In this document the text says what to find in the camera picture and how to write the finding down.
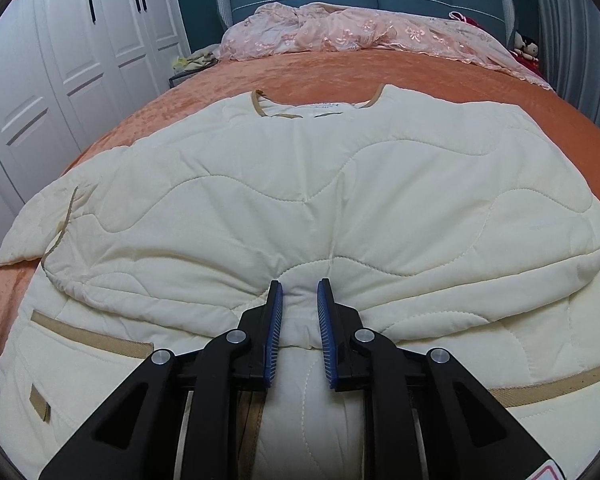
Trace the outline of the cream quilted jacket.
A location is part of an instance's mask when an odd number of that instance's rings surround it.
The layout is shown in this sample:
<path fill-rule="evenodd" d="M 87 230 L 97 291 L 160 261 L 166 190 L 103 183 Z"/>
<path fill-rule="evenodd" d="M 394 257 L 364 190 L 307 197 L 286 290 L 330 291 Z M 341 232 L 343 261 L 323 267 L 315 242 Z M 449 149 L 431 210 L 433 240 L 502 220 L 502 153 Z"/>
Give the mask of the cream quilted jacket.
<path fill-rule="evenodd" d="M 233 96 L 35 194 L 0 248 L 0 266 L 27 260 L 0 445 L 29 479 L 149 352 L 202 348 L 272 281 L 253 474 L 358 478 L 362 398 L 328 388 L 322 278 L 400 347 L 448 348 L 567 478 L 600 452 L 600 201 L 518 106 Z"/>

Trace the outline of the plush toy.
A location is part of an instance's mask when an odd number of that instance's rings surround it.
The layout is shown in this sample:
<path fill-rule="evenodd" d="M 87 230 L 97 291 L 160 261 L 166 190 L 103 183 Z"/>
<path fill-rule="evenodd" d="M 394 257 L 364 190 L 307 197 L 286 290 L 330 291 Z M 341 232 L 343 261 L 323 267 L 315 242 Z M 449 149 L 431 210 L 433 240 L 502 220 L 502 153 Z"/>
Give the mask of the plush toy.
<path fill-rule="evenodd" d="M 533 73 L 541 76 L 539 47 L 533 41 L 528 41 L 519 32 L 514 33 L 513 47 L 510 53 L 516 58 L 516 61 L 527 67 Z"/>

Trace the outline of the yellow items on nightstand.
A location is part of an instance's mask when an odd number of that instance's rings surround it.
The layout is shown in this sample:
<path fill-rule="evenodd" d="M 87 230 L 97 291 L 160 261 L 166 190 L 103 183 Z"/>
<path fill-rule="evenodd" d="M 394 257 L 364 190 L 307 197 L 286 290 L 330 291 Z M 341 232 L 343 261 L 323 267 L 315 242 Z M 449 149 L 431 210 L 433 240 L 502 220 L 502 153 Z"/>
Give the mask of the yellow items on nightstand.
<path fill-rule="evenodd" d="M 188 72 L 189 70 L 202 70 L 218 62 L 220 52 L 219 44 L 210 44 L 196 50 L 190 55 L 179 56 L 172 64 L 173 71 L 176 74 Z"/>

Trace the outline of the grey blue curtain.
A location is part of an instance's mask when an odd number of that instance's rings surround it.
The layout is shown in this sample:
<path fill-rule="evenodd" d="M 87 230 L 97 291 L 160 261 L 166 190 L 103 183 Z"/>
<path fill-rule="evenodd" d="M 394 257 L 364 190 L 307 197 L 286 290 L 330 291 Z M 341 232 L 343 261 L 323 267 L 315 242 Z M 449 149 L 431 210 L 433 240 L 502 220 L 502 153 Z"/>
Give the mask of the grey blue curtain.
<path fill-rule="evenodd" d="M 538 0 L 543 73 L 600 128 L 600 10 L 593 0 Z"/>

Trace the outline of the white wardrobe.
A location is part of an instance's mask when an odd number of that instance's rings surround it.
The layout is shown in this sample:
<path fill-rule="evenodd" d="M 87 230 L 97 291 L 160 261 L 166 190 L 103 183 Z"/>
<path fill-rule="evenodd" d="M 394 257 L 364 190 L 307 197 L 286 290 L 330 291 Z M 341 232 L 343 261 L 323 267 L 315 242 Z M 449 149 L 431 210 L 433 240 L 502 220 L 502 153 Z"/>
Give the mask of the white wardrobe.
<path fill-rule="evenodd" d="M 0 17 L 0 246 L 25 202 L 166 92 L 178 0 L 12 0 Z"/>

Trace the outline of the pink embroidered quilt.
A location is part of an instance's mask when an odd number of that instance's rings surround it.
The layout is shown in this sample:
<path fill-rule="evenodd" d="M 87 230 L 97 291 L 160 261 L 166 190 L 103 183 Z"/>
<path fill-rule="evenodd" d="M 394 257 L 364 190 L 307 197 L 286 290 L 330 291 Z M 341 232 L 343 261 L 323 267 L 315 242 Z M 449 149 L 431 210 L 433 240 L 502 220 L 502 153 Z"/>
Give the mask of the pink embroidered quilt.
<path fill-rule="evenodd" d="M 248 61 L 299 52 L 393 50 L 495 70 L 548 90 L 484 29 L 450 18 L 314 2 L 294 8 L 265 3 L 230 26 L 220 43 L 223 61 Z"/>

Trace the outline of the dark nightstand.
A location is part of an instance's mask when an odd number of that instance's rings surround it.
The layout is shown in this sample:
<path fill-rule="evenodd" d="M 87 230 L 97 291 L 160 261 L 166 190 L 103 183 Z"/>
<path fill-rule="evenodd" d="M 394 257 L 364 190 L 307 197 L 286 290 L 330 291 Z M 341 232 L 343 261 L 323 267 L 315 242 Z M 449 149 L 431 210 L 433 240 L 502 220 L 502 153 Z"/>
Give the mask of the dark nightstand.
<path fill-rule="evenodd" d="M 182 72 L 179 72 L 169 78 L 169 88 L 173 89 L 187 79 L 192 78 L 193 76 L 198 75 L 209 68 L 211 68 L 211 65 L 193 68 L 192 70 L 183 70 Z"/>

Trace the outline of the orange plush bedspread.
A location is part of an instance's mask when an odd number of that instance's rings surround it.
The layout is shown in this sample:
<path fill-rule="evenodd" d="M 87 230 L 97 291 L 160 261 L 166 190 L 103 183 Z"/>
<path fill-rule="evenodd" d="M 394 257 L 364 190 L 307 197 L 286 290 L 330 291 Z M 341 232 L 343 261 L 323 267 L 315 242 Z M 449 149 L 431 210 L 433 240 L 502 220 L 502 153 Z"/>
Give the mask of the orange plush bedspread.
<path fill-rule="evenodd" d="M 166 92 L 140 109 L 122 125 L 96 141 L 66 171 L 79 177 L 76 168 L 96 157 L 104 162 L 122 148 L 170 126 L 220 99 L 260 89 L 268 96 L 290 104 L 321 101 L 356 102 L 370 98 L 382 82 L 452 102 L 494 101 L 519 105 L 574 162 L 594 194 L 600 198 L 600 129 L 556 94 L 504 73 L 475 65 L 396 51 L 283 54 L 248 62 L 229 62 L 212 68 L 193 82 Z M 0 267 L 0 356 L 14 324 L 22 298 L 26 296 L 37 258 L 19 260 Z M 281 387 L 301 391 L 325 385 L 324 372 L 317 370 L 317 350 L 283 351 Z"/>

